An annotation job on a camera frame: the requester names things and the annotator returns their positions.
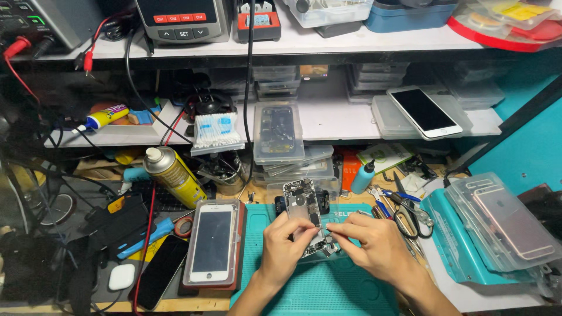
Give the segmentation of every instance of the digital display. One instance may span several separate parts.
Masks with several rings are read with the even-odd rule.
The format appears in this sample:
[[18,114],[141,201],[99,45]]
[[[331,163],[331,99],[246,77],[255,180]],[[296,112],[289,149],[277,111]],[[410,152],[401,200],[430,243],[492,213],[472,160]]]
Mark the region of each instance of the digital display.
[[408,114],[416,121],[423,131],[455,126],[440,107],[420,89],[392,93]]
[[232,212],[201,212],[192,272],[226,271]]

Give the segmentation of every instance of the arrow button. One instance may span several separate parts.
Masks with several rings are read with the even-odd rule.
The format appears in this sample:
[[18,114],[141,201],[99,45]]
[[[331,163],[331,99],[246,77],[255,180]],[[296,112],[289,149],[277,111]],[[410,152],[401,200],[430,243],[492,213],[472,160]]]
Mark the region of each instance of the arrow button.
[[158,36],[164,39],[176,39],[174,30],[158,30]]
[[193,35],[195,35],[195,38],[201,38],[201,37],[205,37],[209,35],[209,29],[208,28],[194,28],[193,29]]

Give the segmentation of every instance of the scissors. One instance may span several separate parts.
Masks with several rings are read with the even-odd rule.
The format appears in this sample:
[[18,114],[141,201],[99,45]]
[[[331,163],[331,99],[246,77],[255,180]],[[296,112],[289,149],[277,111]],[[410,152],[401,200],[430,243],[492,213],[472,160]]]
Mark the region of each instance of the scissors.
[[[413,233],[410,234],[408,231],[404,231],[400,225],[398,225],[398,230],[409,239],[416,239],[418,237],[423,239],[431,238],[435,223],[426,211],[414,205],[414,201],[420,202],[420,199],[406,194],[406,190],[402,186],[402,183],[400,183],[400,179],[398,178],[396,172],[394,172],[394,181],[398,192],[383,190],[383,193],[390,197],[390,199],[399,206],[398,211],[396,211],[394,215],[394,220],[396,221],[398,214],[402,214],[408,222],[408,225],[410,225]],[[425,224],[429,228],[429,235],[422,234],[419,223]]]

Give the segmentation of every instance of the silicone repair mat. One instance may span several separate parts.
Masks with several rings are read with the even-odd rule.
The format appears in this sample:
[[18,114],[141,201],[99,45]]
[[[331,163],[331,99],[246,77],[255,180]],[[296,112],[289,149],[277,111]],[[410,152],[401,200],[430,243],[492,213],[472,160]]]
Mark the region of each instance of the silicone repair mat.
[[[368,204],[338,206],[338,211],[322,216],[324,225],[343,222],[350,212],[370,213],[371,209]],[[248,204],[246,208],[242,289],[233,294],[230,306],[260,267],[262,233],[275,219],[273,204]],[[392,286],[373,278],[343,253],[339,259],[297,265],[293,276],[266,306],[263,315],[398,315],[398,305]]]

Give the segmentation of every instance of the wrist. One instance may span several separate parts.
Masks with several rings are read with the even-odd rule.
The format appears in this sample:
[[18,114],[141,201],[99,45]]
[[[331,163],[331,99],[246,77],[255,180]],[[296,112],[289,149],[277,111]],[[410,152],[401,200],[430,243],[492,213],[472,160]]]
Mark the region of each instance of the wrist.
[[254,272],[252,278],[250,279],[250,282],[253,283],[257,288],[259,288],[261,293],[266,297],[275,296],[275,294],[277,294],[277,292],[279,292],[282,287],[268,281],[268,279],[266,278],[266,274],[261,268]]

